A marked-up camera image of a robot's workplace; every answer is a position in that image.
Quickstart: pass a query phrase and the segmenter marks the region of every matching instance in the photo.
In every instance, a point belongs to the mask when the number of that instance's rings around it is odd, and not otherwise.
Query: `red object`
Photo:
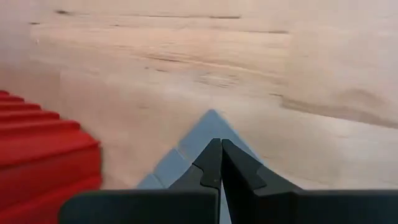
[[[101,184],[99,142],[76,121],[0,90],[0,223],[57,223],[62,203]]]

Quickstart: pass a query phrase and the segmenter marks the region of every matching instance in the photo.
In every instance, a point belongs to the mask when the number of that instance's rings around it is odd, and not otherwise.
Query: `wooden floor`
[[[16,55],[1,65],[0,88],[79,121],[101,140],[104,188],[139,183],[210,108],[303,188],[398,188],[398,130],[283,107],[285,94],[310,94],[305,85],[286,91],[289,80],[316,83],[285,75],[292,34],[283,18],[259,17],[256,7],[240,14],[239,4],[181,16],[185,8],[105,14],[103,2],[95,9],[62,2],[45,9],[46,19],[31,18],[27,35],[17,35],[25,39],[2,38],[29,49],[6,47]]]

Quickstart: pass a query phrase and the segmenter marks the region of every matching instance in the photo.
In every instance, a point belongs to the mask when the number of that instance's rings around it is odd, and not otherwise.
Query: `black clamp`
[[[228,139],[212,139],[168,189],[83,193],[59,222],[216,224],[221,178],[232,224],[398,223],[398,190],[303,190]]]

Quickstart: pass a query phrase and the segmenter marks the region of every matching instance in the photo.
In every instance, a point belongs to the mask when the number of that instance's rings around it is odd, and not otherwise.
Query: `red ridged plastic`
[[[0,223],[57,223],[64,201],[101,185],[99,142],[76,121],[0,90]]]

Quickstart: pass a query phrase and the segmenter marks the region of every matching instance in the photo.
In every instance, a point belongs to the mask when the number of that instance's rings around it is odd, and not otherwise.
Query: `red stairs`
[[[1,224],[55,224],[63,202],[100,185],[98,141],[76,121],[0,90]]]

